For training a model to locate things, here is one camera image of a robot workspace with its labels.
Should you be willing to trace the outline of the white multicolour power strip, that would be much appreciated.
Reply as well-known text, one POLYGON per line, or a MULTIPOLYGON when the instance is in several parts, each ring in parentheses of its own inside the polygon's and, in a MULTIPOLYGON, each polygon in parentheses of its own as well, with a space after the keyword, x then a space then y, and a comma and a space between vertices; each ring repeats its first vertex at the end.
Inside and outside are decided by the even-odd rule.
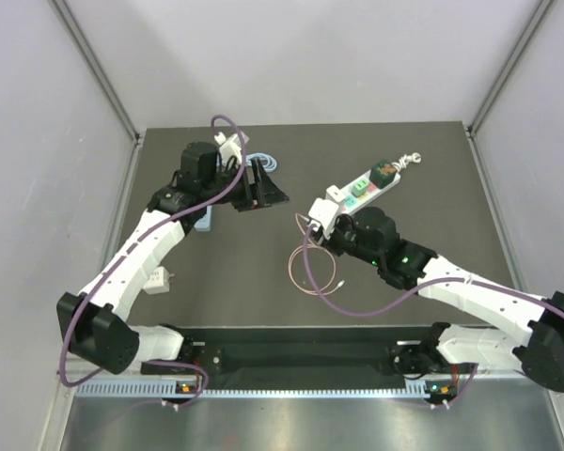
POLYGON ((400 182, 400 172, 396 168, 397 169, 397 175, 395 176, 395 179, 389 185, 383 187, 382 189, 379 189, 375 185, 373 185, 371 182, 369 182, 368 190, 362 196, 360 196, 358 198, 354 197, 352 195, 353 184, 358 179, 361 179, 361 178, 365 178, 365 179, 369 180, 368 176, 369 176, 370 169, 368 169, 364 174, 362 174, 359 177, 357 177, 356 179, 352 180, 351 182, 349 182, 345 186, 339 188, 346 195, 344 203, 342 205, 340 205, 341 206, 341 212, 340 212, 341 214, 354 215, 359 210, 366 207, 368 204, 370 204, 376 198, 380 197, 382 194, 386 193, 387 191, 389 191, 391 188, 393 188, 395 185, 397 185, 400 182))

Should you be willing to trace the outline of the white charger block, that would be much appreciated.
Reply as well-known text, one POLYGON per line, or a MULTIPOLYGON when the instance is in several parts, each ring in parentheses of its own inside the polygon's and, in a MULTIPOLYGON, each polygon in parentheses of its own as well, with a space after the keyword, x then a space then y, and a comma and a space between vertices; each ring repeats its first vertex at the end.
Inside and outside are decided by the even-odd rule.
POLYGON ((345 201, 346 195, 336 185, 329 186, 325 191, 325 199, 342 205, 345 201))

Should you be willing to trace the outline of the light green plug adapter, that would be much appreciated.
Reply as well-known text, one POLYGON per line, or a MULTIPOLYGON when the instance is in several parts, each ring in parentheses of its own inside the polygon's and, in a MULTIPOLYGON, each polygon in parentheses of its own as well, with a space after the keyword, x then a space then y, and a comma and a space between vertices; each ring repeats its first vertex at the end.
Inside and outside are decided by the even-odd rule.
POLYGON ((356 198, 362 196, 367 190, 369 186, 369 180, 365 178, 358 179, 352 185, 352 195, 356 198))

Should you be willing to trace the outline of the dark green plug adapter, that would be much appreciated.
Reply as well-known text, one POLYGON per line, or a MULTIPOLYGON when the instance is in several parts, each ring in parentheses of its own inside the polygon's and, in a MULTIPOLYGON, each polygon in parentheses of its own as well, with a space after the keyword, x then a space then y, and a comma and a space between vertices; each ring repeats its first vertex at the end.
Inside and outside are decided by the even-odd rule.
POLYGON ((371 167, 368 178, 373 185, 382 189, 389 185, 396 175, 397 169, 391 162, 380 160, 371 167))

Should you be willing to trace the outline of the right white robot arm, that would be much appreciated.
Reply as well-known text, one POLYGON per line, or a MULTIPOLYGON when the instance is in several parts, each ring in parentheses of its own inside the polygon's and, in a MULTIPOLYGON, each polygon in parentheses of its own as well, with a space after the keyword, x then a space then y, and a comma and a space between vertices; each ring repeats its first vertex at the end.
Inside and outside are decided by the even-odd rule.
POLYGON ((469 272, 428 247, 404 239, 381 209, 355 215, 318 199, 305 232, 324 249, 373 266, 389 286, 447 304, 486 322, 484 328, 437 322, 420 344, 420 361, 433 372, 473 364, 520 372, 564 393, 564 293, 550 297, 507 288, 469 272))

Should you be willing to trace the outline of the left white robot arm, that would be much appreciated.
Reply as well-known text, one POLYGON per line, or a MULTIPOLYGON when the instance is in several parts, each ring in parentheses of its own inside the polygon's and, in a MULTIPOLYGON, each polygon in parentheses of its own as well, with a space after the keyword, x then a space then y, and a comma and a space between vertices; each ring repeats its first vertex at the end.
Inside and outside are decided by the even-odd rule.
POLYGON ((79 293, 56 304, 63 355, 72 353, 111 374, 135 363, 162 360, 174 372, 188 370, 193 348, 172 327, 132 327, 133 303, 165 256, 212 204, 253 211, 288 202, 261 161, 247 161, 236 148, 194 142, 180 155, 172 180, 155 192, 137 226, 107 266, 79 293))

